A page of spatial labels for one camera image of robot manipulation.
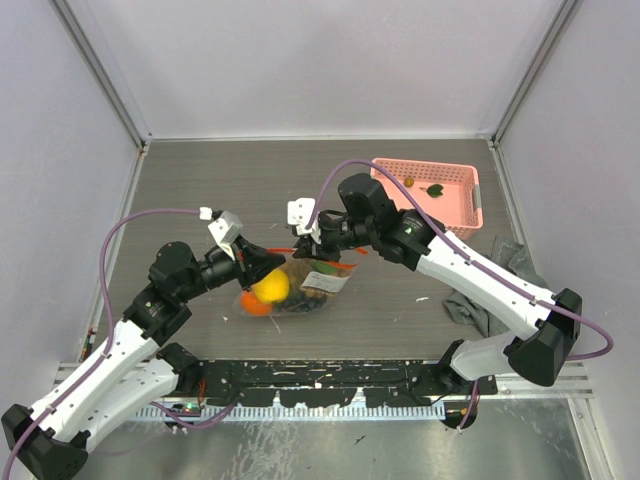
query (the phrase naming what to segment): white cable carrier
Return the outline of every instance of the white cable carrier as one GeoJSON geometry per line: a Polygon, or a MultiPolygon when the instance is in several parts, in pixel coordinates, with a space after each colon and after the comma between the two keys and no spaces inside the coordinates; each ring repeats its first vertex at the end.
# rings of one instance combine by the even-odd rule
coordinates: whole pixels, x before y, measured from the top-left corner
{"type": "MultiPolygon", "coordinates": [[[[221,411],[224,407],[206,407],[201,417],[181,417],[186,422],[199,423],[221,411]]],[[[308,408],[298,405],[293,408],[274,404],[272,407],[235,407],[224,419],[225,422],[349,422],[349,421],[393,421],[393,420],[444,420],[445,407],[442,401],[429,407],[378,407],[367,408],[364,401],[352,402],[345,407],[308,408]]],[[[155,407],[145,407],[132,419],[135,421],[173,421],[155,407]]]]}

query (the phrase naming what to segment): white wall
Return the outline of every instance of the white wall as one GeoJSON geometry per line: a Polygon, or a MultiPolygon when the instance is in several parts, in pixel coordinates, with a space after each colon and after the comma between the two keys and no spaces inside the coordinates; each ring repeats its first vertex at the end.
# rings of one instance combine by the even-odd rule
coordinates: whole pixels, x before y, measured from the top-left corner
{"type": "Polygon", "coordinates": [[[70,1],[156,138],[493,133],[560,3],[70,1]]]}
{"type": "Polygon", "coordinates": [[[0,2],[0,45],[2,413],[76,360],[136,151],[48,2],[0,2]]]}
{"type": "MultiPolygon", "coordinates": [[[[504,141],[533,253],[616,347],[588,362],[620,478],[640,471],[640,3],[587,1],[504,141]]],[[[582,350],[600,347],[583,329],[582,350]]]]}

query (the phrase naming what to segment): black mounting plate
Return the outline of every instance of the black mounting plate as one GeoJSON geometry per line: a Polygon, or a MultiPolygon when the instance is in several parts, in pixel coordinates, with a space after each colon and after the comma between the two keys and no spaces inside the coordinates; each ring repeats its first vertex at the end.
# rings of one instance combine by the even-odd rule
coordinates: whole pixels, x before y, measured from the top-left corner
{"type": "MultiPolygon", "coordinates": [[[[345,406],[362,388],[367,407],[415,407],[431,405],[430,396],[450,393],[438,381],[438,365],[424,360],[215,360],[200,367],[209,405],[239,401],[247,407],[268,407],[277,392],[285,407],[345,406]]],[[[492,377],[481,378],[478,388],[481,395],[498,393],[492,377]]],[[[198,395],[198,386],[191,394],[198,395]]],[[[471,382],[456,392],[470,394],[471,382]]]]}

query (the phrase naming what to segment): green leaf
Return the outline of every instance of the green leaf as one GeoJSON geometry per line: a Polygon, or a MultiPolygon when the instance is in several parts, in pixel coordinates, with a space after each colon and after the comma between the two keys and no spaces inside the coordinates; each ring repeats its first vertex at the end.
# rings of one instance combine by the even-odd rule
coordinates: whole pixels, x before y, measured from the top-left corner
{"type": "Polygon", "coordinates": [[[442,189],[444,187],[439,183],[434,183],[429,188],[427,188],[427,193],[431,198],[438,198],[442,195],[442,189]]]}

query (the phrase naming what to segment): plastic bag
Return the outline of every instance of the plastic bag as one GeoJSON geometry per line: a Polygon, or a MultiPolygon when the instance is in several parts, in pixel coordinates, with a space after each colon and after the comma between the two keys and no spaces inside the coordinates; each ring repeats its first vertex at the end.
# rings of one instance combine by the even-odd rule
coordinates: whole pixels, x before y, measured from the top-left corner
{"type": "MultiPolygon", "coordinates": [[[[292,254],[291,248],[272,248],[270,252],[292,254]]],[[[364,257],[367,251],[353,250],[364,257]]],[[[234,303],[241,315],[283,316],[309,313],[322,308],[347,283],[357,263],[336,263],[311,258],[287,257],[284,265],[264,280],[242,292],[234,303]]]]}

